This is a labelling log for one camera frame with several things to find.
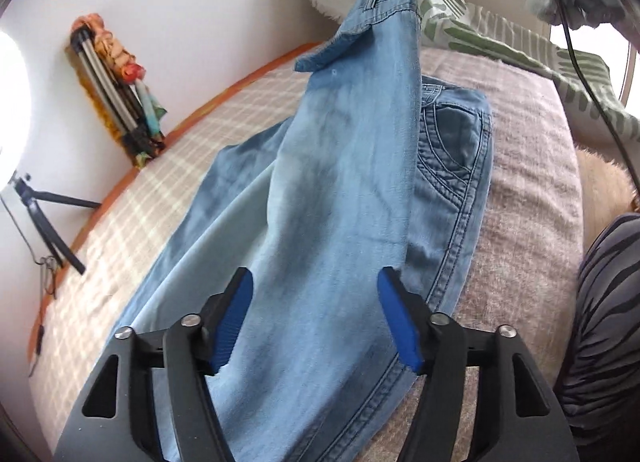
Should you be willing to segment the folded silver tripod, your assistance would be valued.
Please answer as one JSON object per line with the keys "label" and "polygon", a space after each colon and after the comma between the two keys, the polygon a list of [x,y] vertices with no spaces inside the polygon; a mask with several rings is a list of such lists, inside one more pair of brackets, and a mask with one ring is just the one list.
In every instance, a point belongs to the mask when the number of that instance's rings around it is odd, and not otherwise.
{"label": "folded silver tripod", "polygon": [[80,26],[70,35],[74,50],[93,91],[106,112],[106,121],[115,129],[116,140],[131,162],[142,168],[160,151],[146,128],[142,106],[129,86],[119,81],[94,51],[93,33]]}

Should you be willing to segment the green striped white pillow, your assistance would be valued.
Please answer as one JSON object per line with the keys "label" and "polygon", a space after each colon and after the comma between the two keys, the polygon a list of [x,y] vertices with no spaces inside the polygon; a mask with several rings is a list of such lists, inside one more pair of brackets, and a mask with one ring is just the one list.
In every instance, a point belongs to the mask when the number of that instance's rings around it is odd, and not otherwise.
{"label": "green striped white pillow", "polygon": [[[355,1],[311,0],[318,11],[339,22]],[[416,0],[416,6],[423,46],[487,56],[551,79],[574,131],[592,144],[612,141],[566,49],[465,0]]]}

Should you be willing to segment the zebra striped clothing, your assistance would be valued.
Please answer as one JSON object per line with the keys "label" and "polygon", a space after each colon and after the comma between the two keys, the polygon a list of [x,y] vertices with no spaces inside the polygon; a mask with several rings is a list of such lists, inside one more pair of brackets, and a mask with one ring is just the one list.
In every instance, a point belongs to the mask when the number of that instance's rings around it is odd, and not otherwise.
{"label": "zebra striped clothing", "polygon": [[639,215],[594,240],[578,273],[572,335],[554,392],[580,460],[639,459]]}

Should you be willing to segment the beige fluffy cushion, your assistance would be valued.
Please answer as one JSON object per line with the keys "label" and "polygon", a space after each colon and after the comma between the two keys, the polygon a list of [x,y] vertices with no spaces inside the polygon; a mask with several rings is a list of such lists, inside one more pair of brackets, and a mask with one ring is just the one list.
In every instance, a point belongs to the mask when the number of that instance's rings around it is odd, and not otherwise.
{"label": "beige fluffy cushion", "polygon": [[639,195],[627,170],[616,162],[584,148],[577,148],[576,156],[582,185],[584,248],[588,249],[615,218],[638,213]]}

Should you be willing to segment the pink checkered bed blanket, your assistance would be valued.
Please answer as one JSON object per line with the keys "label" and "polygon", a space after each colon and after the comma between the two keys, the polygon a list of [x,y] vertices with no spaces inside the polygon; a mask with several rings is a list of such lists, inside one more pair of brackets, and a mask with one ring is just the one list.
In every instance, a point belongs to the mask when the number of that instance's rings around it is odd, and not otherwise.
{"label": "pink checkered bed blanket", "polygon": [[[582,188],[565,113],[549,79],[499,61],[435,48],[422,72],[486,94],[494,168],[472,266],[456,309],[488,330],[510,323],[548,380],[560,370],[582,261]],[[126,174],[76,240],[84,273],[67,269],[44,303],[29,386],[55,446],[115,320],[191,204],[215,154],[291,115],[307,79],[287,54],[218,94],[169,133],[153,164]]]}

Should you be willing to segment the small black tripod stand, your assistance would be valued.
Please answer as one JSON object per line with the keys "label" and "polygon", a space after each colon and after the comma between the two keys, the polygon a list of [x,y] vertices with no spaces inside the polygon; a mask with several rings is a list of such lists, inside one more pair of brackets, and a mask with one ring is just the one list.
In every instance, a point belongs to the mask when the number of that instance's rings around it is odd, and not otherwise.
{"label": "small black tripod stand", "polygon": [[18,198],[25,206],[29,218],[32,219],[32,223],[40,235],[41,240],[43,240],[44,245],[47,246],[56,263],[60,267],[63,267],[64,263],[68,263],[79,274],[84,274],[86,271],[85,265],[81,263],[80,259],[65,243],[58,231],[54,229],[54,226],[41,209],[39,203],[48,202],[87,209],[98,209],[101,207],[101,204],[52,192],[36,191],[28,184],[27,180],[19,176],[16,171],[14,171],[10,178],[9,185],[14,188]]}

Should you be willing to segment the light blue denim pants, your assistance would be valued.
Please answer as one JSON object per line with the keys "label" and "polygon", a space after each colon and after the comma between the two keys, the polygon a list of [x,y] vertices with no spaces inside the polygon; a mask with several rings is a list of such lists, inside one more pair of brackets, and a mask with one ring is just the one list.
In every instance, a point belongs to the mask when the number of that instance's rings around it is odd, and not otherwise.
{"label": "light blue denim pants", "polygon": [[122,313],[162,330],[226,287],[254,295],[207,386],[239,461],[350,461],[416,379],[399,361],[378,273],[452,312],[492,165],[482,92],[424,76],[418,0],[357,0],[299,58],[296,113],[222,149]]}

